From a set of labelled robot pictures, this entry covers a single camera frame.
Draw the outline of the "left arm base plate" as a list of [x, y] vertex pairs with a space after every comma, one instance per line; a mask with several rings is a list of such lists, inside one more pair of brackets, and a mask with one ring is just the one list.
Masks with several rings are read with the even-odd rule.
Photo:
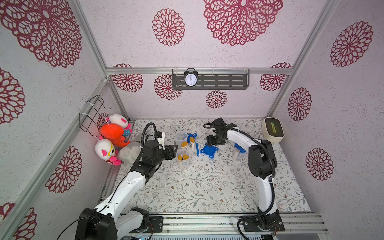
[[163, 231], [164, 217], [149, 216], [147, 220], [144, 220], [144, 225], [136, 230], [132, 230], [132, 234], [138, 233], [161, 233]]

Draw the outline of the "clear plastic container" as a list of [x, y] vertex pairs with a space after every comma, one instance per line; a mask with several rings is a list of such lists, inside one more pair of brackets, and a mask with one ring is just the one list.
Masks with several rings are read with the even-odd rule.
[[239, 150], [237, 148], [233, 149], [233, 160], [234, 161], [241, 161], [244, 157], [244, 154], [246, 153], [245, 150]]
[[178, 155], [188, 155], [190, 157], [190, 153], [187, 150], [181, 150], [181, 151], [178, 151], [178, 153], [177, 153], [177, 163], [179, 166], [179, 170], [181, 170], [181, 171], [187, 170], [190, 166], [190, 158], [191, 157], [188, 160], [179, 161]]
[[175, 133], [175, 143], [179, 146], [179, 149], [182, 147], [182, 143], [186, 142], [188, 139], [188, 134], [183, 131], [177, 131]]

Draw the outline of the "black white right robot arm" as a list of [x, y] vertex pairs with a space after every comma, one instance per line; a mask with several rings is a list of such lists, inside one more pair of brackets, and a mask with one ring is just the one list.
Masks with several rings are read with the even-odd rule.
[[214, 120], [212, 123], [204, 124], [205, 129], [212, 129], [214, 135], [207, 136], [208, 146], [221, 146], [230, 140], [238, 144], [243, 149], [248, 148], [249, 170], [258, 178], [258, 191], [260, 194], [258, 213], [253, 216], [239, 217], [237, 229], [243, 239], [248, 237], [241, 230], [240, 224], [249, 220], [256, 220], [266, 215], [274, 213], [275, 188], [274, 178], [276, 177], [277, 162], [274, 149], [269, 141], [258, 140], [244, 131], [237, 128], [235, 124], [226, 124], [222, 118]]

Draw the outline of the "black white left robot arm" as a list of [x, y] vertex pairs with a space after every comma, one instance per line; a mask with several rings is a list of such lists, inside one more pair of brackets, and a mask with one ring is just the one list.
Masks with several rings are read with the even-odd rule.
[[[145, 140], [145, 133], [153, 127], [154, 140]], [[141, 151], [130, 171], [119, 182], [114, 192], [94, 209], [86, 208], [75, 220], [76, 240], [120, 240], [134, 230], [145, 230], [149, 225], [149, 214], [140, 208], [133, 208], [121, 217], [123, 209], [133, 196], [141, 190], [159, 170], [164, 160], [176, 157], [177, 145], [166, 146], [165, 134], [148, 123], [141, 135]]]

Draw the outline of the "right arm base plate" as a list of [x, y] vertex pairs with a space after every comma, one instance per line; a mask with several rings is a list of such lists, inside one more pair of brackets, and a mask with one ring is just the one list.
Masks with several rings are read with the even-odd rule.
[[280, 211], [276, 210], [271, 214], [261, 217], [244, 217], [242, 218], [244, 229], [246, 232], [284, 232], [285, 226], [280, 216]]

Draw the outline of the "blue lid front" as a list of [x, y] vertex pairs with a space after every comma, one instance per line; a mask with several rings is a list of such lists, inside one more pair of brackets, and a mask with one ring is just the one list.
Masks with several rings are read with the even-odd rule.
[[247, 151], [245, 149], [243, 149], [240, 145], [238, 145], [237, 143], [234, 144], [234, 151], [236, 153], [241, 153], [241, 154], [244, 154], [246, 153]]

